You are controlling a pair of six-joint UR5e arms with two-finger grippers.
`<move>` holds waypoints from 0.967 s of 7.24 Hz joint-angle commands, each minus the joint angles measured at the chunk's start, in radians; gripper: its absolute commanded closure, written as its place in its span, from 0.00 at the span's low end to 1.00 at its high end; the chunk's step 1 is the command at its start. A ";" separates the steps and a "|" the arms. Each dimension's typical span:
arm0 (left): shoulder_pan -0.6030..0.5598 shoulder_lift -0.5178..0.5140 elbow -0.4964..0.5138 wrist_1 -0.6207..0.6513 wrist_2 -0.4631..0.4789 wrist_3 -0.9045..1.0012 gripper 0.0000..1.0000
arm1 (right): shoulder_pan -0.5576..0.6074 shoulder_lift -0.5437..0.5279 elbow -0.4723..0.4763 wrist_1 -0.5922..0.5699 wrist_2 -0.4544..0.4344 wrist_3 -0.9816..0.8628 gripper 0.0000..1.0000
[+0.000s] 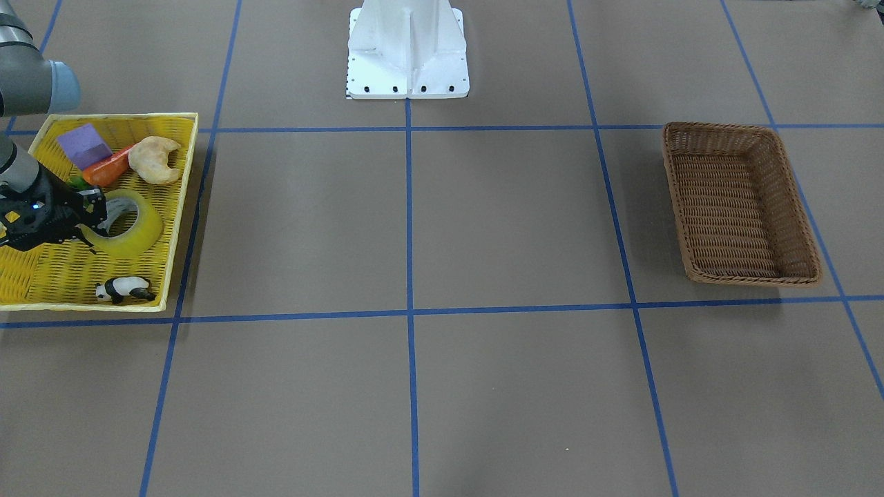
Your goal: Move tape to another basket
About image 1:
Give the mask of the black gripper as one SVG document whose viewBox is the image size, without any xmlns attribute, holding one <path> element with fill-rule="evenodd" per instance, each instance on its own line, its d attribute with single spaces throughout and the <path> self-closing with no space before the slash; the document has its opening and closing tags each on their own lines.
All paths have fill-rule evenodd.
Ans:
<svg viewBox="0 0 884 497">
<path fill-rule="evenodd" d="M 28 188 L 16 191 L 12 182 L 2 182 L 1 192 L 2 246 L 26 252 L 41 244 L 76 239 L 97 255 L 87 235 L 96 235 L 108 217 L 102 189 L 76 192 L 39 166 Z"/>
</svg>

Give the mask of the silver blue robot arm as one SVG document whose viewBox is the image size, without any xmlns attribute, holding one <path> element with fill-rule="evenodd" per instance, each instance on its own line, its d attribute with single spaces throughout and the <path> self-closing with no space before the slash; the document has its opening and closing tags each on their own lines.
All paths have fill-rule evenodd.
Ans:
<svg viewBox="0 0 884 497">
<path fill-rule="evenodd" d="M 1 3 L 1 110 L 4 117 L 48 115 L 79 105 L 66 64 L 44 55 L 12 4 Z M 28 252 L 42 244 L 85 240 L 107 220 L 106 195 L 76 190 L 8 136 L 1 144 L 2 246 Z"/>
</svg>

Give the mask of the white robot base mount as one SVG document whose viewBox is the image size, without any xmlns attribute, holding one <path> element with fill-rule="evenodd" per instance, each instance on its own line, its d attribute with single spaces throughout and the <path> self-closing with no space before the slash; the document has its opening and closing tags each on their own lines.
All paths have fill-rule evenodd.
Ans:
<svg viewBox="0 0 884 497">
<path fill-rule="evenodd" d="M 345 94 L 356 100 L 470 94 L 464 16 L 448 1 L 364 1 L 348 16 Z"/>
</svg>

